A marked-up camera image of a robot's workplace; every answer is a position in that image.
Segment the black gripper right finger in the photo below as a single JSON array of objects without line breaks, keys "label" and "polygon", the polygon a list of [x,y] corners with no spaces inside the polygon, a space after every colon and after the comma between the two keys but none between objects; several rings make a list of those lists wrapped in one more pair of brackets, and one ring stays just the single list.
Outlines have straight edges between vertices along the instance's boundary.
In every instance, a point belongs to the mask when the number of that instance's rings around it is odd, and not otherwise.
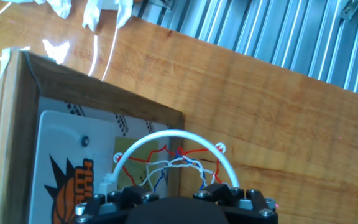
[{"label": "black gripper right finger", "polygon": [[265,198],[257,189],[211,184],[193,198],[216,205],[229,223],[278,224],[275,200]]}]

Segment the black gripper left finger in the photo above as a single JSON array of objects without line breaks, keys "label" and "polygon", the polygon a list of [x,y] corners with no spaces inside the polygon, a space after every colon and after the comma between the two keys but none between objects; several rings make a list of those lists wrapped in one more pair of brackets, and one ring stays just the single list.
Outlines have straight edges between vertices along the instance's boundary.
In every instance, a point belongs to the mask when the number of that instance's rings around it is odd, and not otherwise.
[{"label": "black gripper left finger", "polygon": [[138,185],[124,187],[107,194],[94,194],[75,207],[75,224],[125,223],[137,205],[144,205],[159,199],[155,192]]}]

